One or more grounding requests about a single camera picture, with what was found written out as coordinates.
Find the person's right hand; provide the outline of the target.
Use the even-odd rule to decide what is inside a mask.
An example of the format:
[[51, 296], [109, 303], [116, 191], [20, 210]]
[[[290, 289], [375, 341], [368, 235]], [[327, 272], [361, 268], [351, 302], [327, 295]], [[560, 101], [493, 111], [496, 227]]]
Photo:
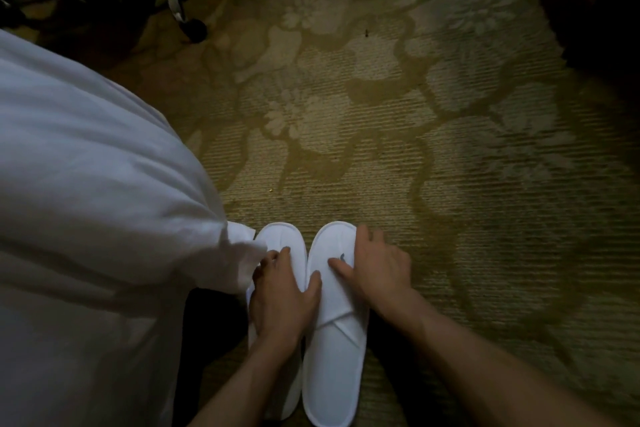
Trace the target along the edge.
[[412, 295], [410, 255], [387, 243], [385, 248], [371, 245], [372, 232], [365, 224], [356, 228], [354, 258], [362, 267], [360, 288], [352, 288], [385, 321], [400, 326], [406, 318], [405, 300]]

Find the person's left hand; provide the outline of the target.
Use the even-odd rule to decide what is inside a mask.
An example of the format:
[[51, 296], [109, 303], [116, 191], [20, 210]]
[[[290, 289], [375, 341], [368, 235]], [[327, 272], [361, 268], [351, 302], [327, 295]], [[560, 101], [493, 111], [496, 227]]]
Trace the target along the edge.
[[294, 337], [296, 347], [315, 319], [319, 304], [306, 304], [305, 291], [300, 291], [291, 267], [290, 249], [278, 252], [277, 262], [264, 273], [253, 273], [254, 290], [250, 298], [249, 314], [257, 334]]

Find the white fabric slipper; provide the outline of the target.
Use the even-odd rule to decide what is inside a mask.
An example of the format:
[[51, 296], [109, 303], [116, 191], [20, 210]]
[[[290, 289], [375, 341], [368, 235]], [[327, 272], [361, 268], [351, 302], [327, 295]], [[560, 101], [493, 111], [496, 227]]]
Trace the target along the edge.
[[[266, 225], [255, 237], [258, 243], [266, 245], [269, 251], [280, 252], [288, 247], [291, 255], [292, 272], [300, 291], [307, 286], [307, 248], [305, 241], [295, 226], [289, 223]], [[296, 352], [281, 369], [271, 393], [264, 419], [283, 421], [295, 411], [301, 397], [303, 342], [298, 343]]]
[[307, 286], [316, 271], [322, 280], [302, 362], [303, 407], [315, 427], [350, 427], [358, 408], [370, 309], [328, 265], [340, 259], [352, 268], [355, 238], [355, 225], [333, 221], [317, 232], [308, 252]]

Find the person's left forearm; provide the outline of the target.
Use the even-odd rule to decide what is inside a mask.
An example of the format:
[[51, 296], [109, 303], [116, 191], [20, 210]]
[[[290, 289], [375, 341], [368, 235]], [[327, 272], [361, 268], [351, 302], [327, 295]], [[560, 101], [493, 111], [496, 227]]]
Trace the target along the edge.
[[188, 427], [257, 427], [281, 369], [296, 347], [294, 337], [262, 335], [222, 388]]

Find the person's right forearm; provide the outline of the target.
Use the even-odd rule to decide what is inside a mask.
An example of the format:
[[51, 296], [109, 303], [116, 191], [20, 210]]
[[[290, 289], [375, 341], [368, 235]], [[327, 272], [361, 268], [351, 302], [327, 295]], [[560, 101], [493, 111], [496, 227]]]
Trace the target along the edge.
[[537, 369], [402, 293], [388, 314], [484, 427], [619, 427]]

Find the dark bed base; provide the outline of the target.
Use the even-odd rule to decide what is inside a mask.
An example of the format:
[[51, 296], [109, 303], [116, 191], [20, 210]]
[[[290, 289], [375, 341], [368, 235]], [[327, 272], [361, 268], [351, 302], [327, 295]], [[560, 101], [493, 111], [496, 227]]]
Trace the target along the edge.
[[172, 427], [187, 427], [198, 412], [204, 368], [245, 336], [246, 308], [236, 296], [204, 288], [191, 290], [182, 321], [182, 343]]

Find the white duvet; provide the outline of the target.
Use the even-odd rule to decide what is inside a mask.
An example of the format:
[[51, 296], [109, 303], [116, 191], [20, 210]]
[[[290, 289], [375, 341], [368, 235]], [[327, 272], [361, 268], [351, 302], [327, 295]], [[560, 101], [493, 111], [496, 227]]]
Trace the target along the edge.
[[186, 298], [254, 236], [160, 112], [0, 30], [0, 427], [171, 427]]

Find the dark wooden furniture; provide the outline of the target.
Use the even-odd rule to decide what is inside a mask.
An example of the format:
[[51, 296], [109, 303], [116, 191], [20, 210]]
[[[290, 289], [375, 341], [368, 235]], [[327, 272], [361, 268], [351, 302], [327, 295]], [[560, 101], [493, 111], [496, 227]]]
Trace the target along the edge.
[[640, 0], [540, 0], [566, 64], [640, 113]]

